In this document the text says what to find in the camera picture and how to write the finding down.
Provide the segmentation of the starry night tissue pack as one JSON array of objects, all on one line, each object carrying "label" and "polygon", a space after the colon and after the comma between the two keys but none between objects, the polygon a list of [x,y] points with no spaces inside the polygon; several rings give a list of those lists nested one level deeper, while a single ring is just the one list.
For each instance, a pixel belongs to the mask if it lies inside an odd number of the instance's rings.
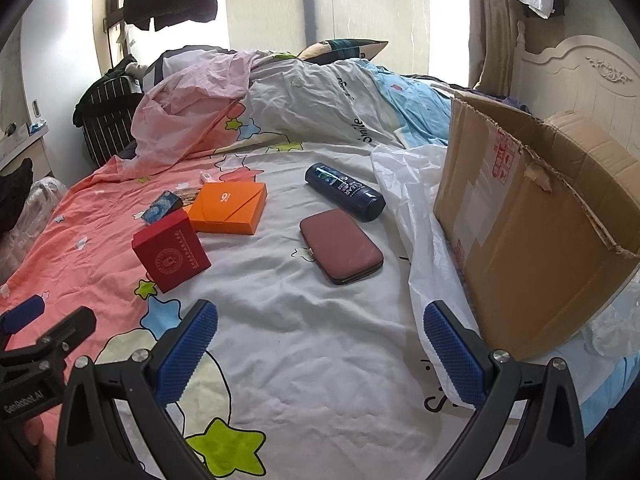
[{"label": "starry night tissue pack", "polygon": [[141,219],[146,224],[153,224],[182,207],[183,201],[178,195],[165,191],[154,200],[149,208],[142,214]]}]

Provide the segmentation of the cartoon star bed sheet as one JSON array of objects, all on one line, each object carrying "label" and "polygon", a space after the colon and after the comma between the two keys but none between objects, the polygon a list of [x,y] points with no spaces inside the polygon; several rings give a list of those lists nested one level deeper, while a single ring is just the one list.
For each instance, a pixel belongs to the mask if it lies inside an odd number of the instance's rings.
[{"label": "cartoon star bed sheet", "polygon": [[[246,96],[228,108],[193,153],[157,174],[136,178],[122,172],[122,163],[129,159],[111,158],[70,188],[23,263],[2,285],[1,314],[34,295],[44,300],[44,311],[17,334],[2,335],[1,352],[35,344],[79,307],[96,315],[94,333],[65,359],[62,402],[24,422],[1,424],[4,478],[57,479],[58,423],[78,358],[113,363],[128,360],[138,349],[150,350],[200,299],[216,306],[217,331],[181,398],[168,404],[166,413],[209,479],[431,479],[471,419],[475,408],[467,418],[413,429],[393,422],[342,422],[330,415],[305,414],[301,408],[287,413],[271,404],[276,397],[258,375],[265,372],[273,378],[273,367],[293,353],[275,356],[259,334],[276,319],[270,310],[291,299],[295,285],[304,284],[302,296],[308,298],[311,286],[344,290],[373,275],[335,285],[314,261],[299,229],[303,219],[341,209],[363,232],[374,220],[361,221],[322,196],[306,183],[306,170],[322,162],[380,192],[358,176],[358,162],[368,162],[378,144],[447,149],[454,97],[460,92],[482,95],[439,87],[428,77],[400,76],[367,61],[318,66],[291,55],[260,53],[250,69]],[[188,214],[204,184],[202,171],[216,182],[265,183],[262,218],[253,235],[194,230],[210,267],[161,292],[132,250],[132,237],[150,226],[142,214],[165,191],[178,195]],[[442,234],[464,292],[462,299],[444,302],[463,327],[484,341],[463,272],[443,229]],[[638,277],[639,263],[598,312]],[[608,384],[611,374],[596,346],[582,341],[590,322],[543,356],[513,357],[540,365],[560,358],[568,365],[582,415],[585,478],[595,464],[615,478],[637,478],[637,467],[616,460],[619,452],[637,454],[637,442],[623,427],[608,428],[603,415],[590,414],[593,393]],[[128,404],[115,404],[142,468],[150,479],[167,479],[143,442]],[[478,478],[491,478],[499,468],[524,408],[523,401],[513,405]],[[606,430],[612,443],[595,444],[593,434]]]}]

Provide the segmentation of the dark patterned pillow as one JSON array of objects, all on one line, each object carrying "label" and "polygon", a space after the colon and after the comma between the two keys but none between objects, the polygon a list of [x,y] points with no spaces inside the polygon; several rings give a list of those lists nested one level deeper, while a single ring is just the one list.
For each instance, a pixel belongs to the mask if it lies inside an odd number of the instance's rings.
[{"label": "dark patterned pillow", "polygon": [[388,45],[384,40],[372,39],[330,39],[306,47],[297,55],[303,61],[317,65],[331,64],[350,58],[373,60]]}]

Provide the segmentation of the pink cream tube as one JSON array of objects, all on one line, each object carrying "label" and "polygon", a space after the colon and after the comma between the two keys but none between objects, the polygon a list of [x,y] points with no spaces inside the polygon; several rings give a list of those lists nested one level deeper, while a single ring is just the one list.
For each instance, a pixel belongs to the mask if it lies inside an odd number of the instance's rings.
[{"label": "pink cream tube", "polygon": [[211,174],[209,174],[208,172],[206,172],[206,171],[202,171],[202,172],[201,172],[201,181],[202,181],[203,183],[213,183],[213,182],[216,182],[216,181],[217,181],[217,179],[216,179],[216,178],[214,178],[214,177],[213,177]]}]

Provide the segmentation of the black striped bag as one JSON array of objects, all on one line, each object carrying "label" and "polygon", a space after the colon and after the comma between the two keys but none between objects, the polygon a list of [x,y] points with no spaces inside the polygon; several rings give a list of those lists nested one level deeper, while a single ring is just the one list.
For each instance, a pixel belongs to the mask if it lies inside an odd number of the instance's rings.
[{"label": "black striped bag", "polygon": [[131,123],[143,91],[139,79],[126,72],[137,60],[126,55],[92,84],[75,106],[72,122],[81,128],[92,162],[104,166],[113,156],[130,154]]}]

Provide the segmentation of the maroon zip case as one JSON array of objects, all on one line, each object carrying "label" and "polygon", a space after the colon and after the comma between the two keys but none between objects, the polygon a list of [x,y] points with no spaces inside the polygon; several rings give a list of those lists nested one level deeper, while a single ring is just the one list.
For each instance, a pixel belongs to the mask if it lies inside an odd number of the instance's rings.
[{"label": "maroon zip case", "polygon": [[313,214],[299,222],[299,229],[314,261],[335,285],[358,281],[383,266],[378,246],[341,209]]}]

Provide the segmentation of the dark blue shampoo bottle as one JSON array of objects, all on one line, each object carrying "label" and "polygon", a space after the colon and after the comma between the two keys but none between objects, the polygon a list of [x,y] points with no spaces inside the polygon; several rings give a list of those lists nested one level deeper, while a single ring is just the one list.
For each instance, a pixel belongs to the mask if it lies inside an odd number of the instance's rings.
[{"label": "dark blue shampoo bottle", "polygon": [[386,207],[380,192],[322,162],[316,162],[306,170],[305,181],[361,221],[375,220]]}]

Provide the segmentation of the beige curtain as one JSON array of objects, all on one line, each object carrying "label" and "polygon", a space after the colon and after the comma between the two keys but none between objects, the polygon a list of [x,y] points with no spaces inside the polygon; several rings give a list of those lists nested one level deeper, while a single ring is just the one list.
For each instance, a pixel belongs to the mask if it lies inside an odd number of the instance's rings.
[{"label": "beige curtain", "polygon": [[492,96],[511,89],[516,25],[513,0],[469,0],[469,86]]}]

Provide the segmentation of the white plastic bag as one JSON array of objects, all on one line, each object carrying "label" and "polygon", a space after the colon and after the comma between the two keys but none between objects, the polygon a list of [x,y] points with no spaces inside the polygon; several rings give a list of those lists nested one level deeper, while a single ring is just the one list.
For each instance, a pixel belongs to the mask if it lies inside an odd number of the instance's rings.
[{"label": "white plastic bag", "polygon": [[386,206],[364,228],[384,263],[370,278],[337,290],[304,284],[270,311],[259,335],[275,356],[293,354],[258,377],[291,413],[330,415],[342,422],[393,422],[421,428],[467,418],[462,401],[424,333],[434,300],[464,292],[446,238],[433,214],[447,150],[426,144],[403,150],[378,144],[356,173],[376,185]]}]

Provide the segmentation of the white side cabinet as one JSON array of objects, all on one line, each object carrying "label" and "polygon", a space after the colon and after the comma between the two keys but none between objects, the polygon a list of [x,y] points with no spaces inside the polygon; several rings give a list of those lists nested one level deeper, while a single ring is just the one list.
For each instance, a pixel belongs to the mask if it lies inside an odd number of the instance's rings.
[{"label": "white side cabinet", "polygon": [[44,177],[52,177],[53,170],[46,150],[44,149],[43,138],[48,133],[49,127],[44,122],[39,125],[34,133],[30,133],[28,125],[22,125],[14,133],[15,141],[1,141],[1,174],[7,176],[19,166],[24,159],[32,161],[32,171],[34,179],[40,180]]}]

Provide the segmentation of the brown cardboard box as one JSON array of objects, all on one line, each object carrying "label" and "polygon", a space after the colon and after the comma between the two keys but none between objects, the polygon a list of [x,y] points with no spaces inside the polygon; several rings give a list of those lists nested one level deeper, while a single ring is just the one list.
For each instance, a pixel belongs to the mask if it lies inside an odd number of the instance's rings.
[{"label": "brown cardboard box", "polygon": [[451,104],[434,213],[484,341],[520,360],[568,341],[639,263],[639,162],[576,112]]}]

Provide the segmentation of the red square box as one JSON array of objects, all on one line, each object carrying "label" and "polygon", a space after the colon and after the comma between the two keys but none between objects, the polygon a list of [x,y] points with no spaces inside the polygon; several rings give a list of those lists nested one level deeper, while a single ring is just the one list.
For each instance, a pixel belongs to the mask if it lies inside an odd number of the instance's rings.
[{"label": "red square box", "polygon": [[210,267],[183,209],[134,233],[131,248],[161,292],[170,292]]}]

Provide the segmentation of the clear plastic bag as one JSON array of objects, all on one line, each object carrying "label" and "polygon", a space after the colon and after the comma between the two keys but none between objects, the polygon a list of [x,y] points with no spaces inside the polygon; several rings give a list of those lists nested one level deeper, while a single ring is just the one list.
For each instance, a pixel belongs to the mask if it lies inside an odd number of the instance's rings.
[{"label": "clear plastic bag", "polygon": [[54,177],[45,177],[32,185],[16,225],[1,237],[0,280],[2,284],[23,263],[30,248],[46,228],[66,193],[66,186]]}]

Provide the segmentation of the orange gift box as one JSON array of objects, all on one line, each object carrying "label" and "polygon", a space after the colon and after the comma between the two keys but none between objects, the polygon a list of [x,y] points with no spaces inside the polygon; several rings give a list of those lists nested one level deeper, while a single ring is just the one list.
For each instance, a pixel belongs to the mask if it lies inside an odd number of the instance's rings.
[{"label": "orange gift box", "polygon": [[196,232],[253,235],[267,199],[262,182],[208,182],[188,210]]}]

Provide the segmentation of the white carved headboard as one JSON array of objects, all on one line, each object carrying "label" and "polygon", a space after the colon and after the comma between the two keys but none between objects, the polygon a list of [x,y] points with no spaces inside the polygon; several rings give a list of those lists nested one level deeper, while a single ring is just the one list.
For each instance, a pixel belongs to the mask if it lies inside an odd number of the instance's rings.
[{"label": "white carved headboard", "polygon": [[578,112],[639,154],[639,63],[611,41],[571,36],[536,54],[519,21],[511,96],[540,119]]}]

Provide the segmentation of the pink crumpled sheet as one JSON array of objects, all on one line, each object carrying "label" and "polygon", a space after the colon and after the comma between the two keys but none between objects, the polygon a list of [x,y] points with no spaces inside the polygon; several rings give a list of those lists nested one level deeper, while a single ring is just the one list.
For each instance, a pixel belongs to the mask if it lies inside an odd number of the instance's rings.
[{"label": "pink crumpled sheet", "polygon": [[228,108],[250,88],[255,50],[212,54],[146,92],[131,124],[134,158],[122,163],[130,178],[157,174],[195,151]]}]

